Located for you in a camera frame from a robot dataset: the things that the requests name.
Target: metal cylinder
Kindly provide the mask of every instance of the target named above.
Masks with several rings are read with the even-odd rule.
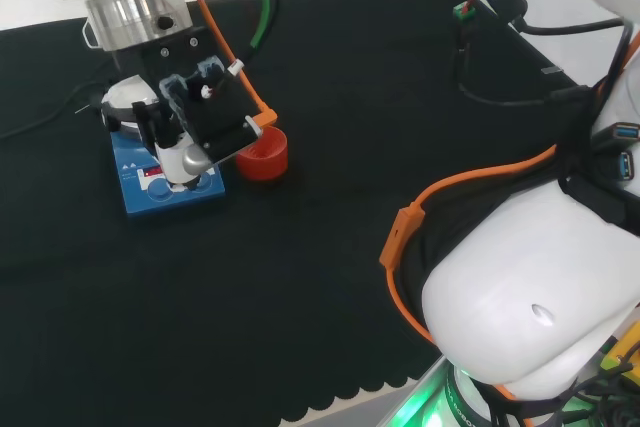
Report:
[[[185,0],[87,0],[89,22],[111,52],[161,39],[193,25]]]

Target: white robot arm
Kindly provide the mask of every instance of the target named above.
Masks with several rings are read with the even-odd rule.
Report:
[[[597,1],[640,22],[638,0]],[[635,59],[594,133],[616,122],[640,124],[638,102]],[[631,151],[640,158],[640,143]],[[640,196],[640,178],[620,186]],[[388,246],[402,237],[398,229],[413,231],[422,221],[411,217],[414,205],[405,212]],[[385,248],[381,260],[388,269],[394,258]],[[639,258],[639,238],[565,195],[558,182],[504,202],[435,267],[422,289],[423,317],[457,367],[461,396],[489,421],[470,378],[503,385],[519,400],[552,399],[566,391],[640,302]],[[455,415],[443,420],[448,426],[460,423]],[[533,419],[537,425],[547,420]]]

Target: red cup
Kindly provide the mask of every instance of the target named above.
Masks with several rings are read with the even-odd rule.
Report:
[[[262,137],[236,155],[238,170],[248,180],[274,180],[289,167],[287,136],[280,129],[265,127]]]

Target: green light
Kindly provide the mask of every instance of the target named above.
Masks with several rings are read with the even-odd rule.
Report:
[[[438,412],[432,412],[424,416],[422,427],[442,427],[442,417]]]
[[[414,395],[407,400],[398,413],[393,416],[393,420],[390,425],[392,427],[404,427],[424,405],[429,398],[429,394],[430,392],[427,392],[426,395],[424,393],[422,395]]]

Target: orange clip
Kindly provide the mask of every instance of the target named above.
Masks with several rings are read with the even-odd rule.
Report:
[[[254,115],[253,120],[258,125],[258,127],[264,129],[265,127],[276,123],[276,120],[278,120],[278,114],[276,114],[275,110],[267,107],[266,110],[263,110],[258,115]]]
[[[405,207],[398,212],[387,238],[387,243],[384,245],[380,255],[380,263],[387,271],[393,272],[396,270],[407,242],[422,225],[424,216],[424,210],[416,203],[412,203],[409,207]]]

